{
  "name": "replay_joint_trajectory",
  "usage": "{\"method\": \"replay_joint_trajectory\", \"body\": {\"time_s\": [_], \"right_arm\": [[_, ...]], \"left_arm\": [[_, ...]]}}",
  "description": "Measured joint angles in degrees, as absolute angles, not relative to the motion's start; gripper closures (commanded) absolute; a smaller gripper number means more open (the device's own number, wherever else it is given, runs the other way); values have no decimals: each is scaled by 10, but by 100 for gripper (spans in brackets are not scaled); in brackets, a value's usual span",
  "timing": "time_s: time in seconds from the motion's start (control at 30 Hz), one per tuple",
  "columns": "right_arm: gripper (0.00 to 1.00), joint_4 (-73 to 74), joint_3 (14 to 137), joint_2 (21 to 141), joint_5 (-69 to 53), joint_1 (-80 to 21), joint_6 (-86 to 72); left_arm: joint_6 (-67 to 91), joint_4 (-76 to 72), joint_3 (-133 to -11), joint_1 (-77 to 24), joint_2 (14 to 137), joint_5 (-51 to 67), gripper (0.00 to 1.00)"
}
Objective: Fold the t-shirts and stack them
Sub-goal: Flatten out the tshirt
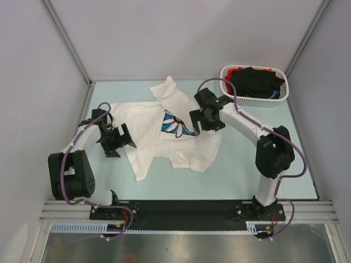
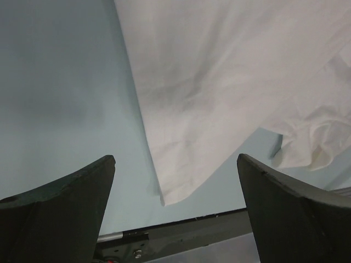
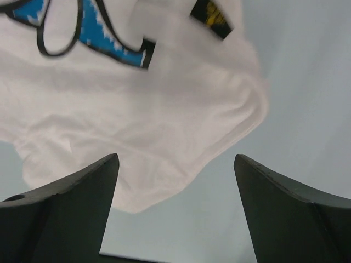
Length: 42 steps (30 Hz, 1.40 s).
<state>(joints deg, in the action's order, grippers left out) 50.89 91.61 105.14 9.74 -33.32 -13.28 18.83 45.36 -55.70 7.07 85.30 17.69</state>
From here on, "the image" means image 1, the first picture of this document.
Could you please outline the white daisy print t-shirt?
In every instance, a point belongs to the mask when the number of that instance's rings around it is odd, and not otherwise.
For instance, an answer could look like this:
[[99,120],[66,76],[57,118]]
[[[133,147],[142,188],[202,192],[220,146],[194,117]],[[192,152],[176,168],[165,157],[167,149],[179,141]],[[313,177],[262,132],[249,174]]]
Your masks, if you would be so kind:
[[115,124],[126,124],[136,144],[125,147],[136,180],[146,178],[155,157],[168,158],[174,169],[203,173],[217,156],[221,133],[195,133],[189,113],[197,107],[171,76],[150,90],[155,101],[111,105]]

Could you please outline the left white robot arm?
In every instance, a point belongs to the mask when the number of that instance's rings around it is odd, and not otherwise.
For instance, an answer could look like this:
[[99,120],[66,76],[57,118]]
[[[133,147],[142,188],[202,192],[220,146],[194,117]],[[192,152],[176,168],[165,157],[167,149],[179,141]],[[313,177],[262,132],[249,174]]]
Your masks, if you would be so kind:
[[121,124],[119,130],[109,110],[94,109],[91,118],[79,123],[71,142],[60,152],[48,157],[52,194],[55,200],[65,201],[71,206],[85,203],[102,208],[104,215],[115,219],[121,212],[117,194],[97,186],[89,163],[88,156],[96,144],[101,145],[107,158],[119,158],[119,148],[136,148],[127,124]]

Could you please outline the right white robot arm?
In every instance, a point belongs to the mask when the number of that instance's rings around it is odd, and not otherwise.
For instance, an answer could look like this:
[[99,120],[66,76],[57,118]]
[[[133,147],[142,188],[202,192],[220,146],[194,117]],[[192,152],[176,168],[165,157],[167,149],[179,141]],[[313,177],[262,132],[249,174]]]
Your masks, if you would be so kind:
[[208,88],[198,91],[194,98],[200,108],[189,115],[196,135],[202,131],[217,132],[229,125],[256,147],[255,165],[261,177],[253,197],[253,214],[260,220],[267,219],[277,203],[278,179],[295,160],[289,131],[282,125],[265,126],[242,110],[233,98],[216,97]]

